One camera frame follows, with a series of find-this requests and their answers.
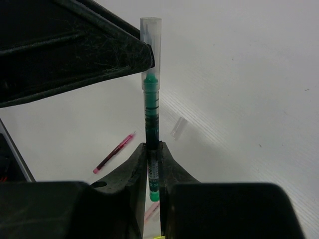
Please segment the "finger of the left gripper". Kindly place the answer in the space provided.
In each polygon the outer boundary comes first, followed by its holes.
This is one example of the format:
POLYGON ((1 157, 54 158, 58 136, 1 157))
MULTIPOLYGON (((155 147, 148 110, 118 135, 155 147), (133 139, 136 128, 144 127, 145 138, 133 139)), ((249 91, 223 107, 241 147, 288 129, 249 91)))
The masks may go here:
POLYGON ((0 105, 10 107, 141 73, 140 31, 93 0, 0 3, 0 105))

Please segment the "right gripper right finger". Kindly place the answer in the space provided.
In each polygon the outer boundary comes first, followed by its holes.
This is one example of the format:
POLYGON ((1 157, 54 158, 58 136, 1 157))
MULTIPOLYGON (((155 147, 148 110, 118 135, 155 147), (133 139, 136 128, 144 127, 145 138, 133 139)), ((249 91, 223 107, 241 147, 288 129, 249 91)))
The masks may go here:
POLYGON ((167 239, 302 239, 286 192, 273 183, 201 183, 159 144, 160 229, 167 239))

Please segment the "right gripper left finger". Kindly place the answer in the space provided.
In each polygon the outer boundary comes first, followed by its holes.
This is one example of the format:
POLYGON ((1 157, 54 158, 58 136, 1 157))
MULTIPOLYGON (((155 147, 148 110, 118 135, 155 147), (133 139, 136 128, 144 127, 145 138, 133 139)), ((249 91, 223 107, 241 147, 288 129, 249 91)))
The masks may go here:
POLYGON ((93 184, 15 182, 0 185, 3 239, 140 239, 147 179, 141 143, 93 184))

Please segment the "green pen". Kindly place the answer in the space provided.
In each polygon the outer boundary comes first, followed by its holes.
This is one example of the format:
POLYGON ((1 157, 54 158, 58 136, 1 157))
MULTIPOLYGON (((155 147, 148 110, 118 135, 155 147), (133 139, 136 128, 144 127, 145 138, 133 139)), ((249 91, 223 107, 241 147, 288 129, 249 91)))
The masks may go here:
POLYGON ((143 80, 145 132, 148 162, 149 196, 152 202, 160 200, 157 149, 159 146, 159 80, 147 73, 143 80))

